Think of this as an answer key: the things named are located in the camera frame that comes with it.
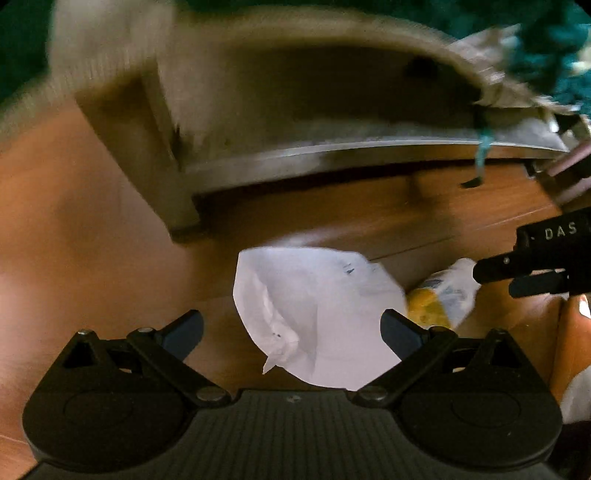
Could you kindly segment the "teal cream zigzag quilt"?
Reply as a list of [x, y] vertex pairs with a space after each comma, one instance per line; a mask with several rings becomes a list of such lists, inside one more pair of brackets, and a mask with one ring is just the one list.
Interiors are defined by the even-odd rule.
[[483, 105], [590, 111], [586, 1], [5, 1], [2, 133], [137, 70], [183, 27], [401, 44], [463, 75]]

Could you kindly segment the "grey metal bed frame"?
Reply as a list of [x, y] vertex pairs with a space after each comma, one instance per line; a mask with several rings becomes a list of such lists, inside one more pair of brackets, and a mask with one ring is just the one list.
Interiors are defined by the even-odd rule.
[[550, 163], [578, 116], [481, 106], [479, 90], [423, 55], [353, 45], [182, 45], [77, 102], [168, 231], [197, 198], [353, 168], [499, 159]]

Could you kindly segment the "crumpled white paper bag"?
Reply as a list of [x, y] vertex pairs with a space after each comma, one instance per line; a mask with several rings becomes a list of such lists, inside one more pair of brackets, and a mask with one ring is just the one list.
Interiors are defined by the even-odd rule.
[[400, 359], [381, 336], [383, 313], [406, 313], [402, 287], [380, 263], [327, 248], [263, 247], [238, 255], [233, 301], [249, 337], [305, 383], [356, 391]]

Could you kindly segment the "white yellow plastic bottle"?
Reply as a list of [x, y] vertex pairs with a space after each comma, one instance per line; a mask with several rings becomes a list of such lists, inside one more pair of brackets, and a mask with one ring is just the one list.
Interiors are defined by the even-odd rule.
[[407, 317], [422, 326], [456, 330], [474, 309], [481, 284], [474, 280], [476, 262], [461, 258], [432, 274], [407, 295]]

